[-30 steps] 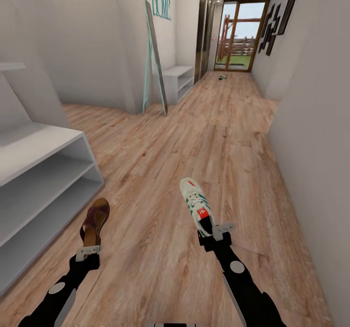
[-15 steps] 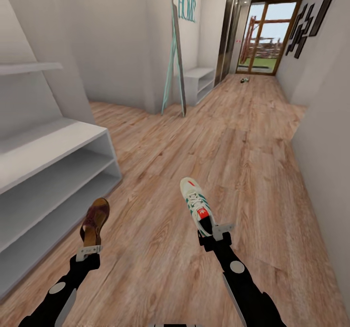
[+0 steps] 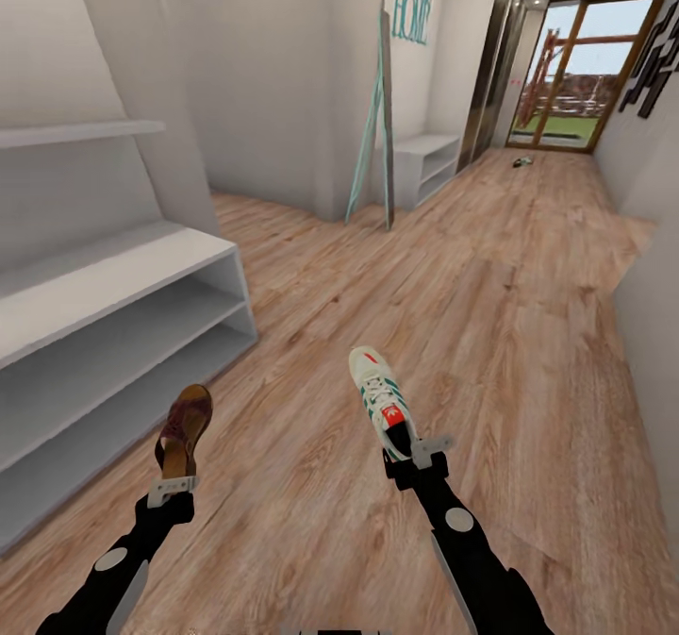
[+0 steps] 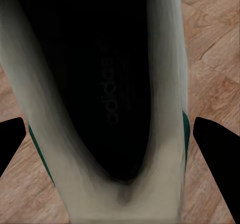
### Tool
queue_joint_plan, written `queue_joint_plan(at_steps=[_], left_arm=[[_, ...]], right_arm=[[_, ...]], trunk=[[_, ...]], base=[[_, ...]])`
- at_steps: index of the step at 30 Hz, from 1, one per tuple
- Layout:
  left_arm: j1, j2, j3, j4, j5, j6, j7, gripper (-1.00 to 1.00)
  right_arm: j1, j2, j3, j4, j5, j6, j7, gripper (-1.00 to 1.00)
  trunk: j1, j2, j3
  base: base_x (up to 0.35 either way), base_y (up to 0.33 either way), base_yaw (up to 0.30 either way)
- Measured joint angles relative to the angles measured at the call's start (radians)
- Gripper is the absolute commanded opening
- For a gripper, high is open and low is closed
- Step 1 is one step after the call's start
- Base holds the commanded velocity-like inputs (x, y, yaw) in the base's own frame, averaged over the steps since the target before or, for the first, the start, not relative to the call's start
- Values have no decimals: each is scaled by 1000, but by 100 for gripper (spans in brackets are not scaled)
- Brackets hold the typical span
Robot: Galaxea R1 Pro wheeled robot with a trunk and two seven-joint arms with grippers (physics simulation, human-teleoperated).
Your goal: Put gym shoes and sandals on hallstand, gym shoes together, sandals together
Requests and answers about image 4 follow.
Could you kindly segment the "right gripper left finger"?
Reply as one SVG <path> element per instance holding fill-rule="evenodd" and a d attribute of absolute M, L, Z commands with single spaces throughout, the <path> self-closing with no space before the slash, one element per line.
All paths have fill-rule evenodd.
<path fill-rule="evenodd" d="M 26 137 L 22 117 L 0 122 L 0 177 Z"/>

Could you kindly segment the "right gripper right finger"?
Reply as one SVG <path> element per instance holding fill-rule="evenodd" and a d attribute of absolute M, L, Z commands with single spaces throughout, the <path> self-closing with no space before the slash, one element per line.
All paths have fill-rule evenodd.
<path fill-rule="evenodd" d="M 193 136 L 236 224 L 240 224 L 240 136 L 196 117 Z"/>

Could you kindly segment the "gym shoe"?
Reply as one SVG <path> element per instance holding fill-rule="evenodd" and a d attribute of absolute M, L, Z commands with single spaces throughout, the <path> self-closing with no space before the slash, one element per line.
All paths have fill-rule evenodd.
<path fill-rule="evenodd" d="M 70 224 L 180 224 L 181 0 L 0 0 L 0 62 Z"/>

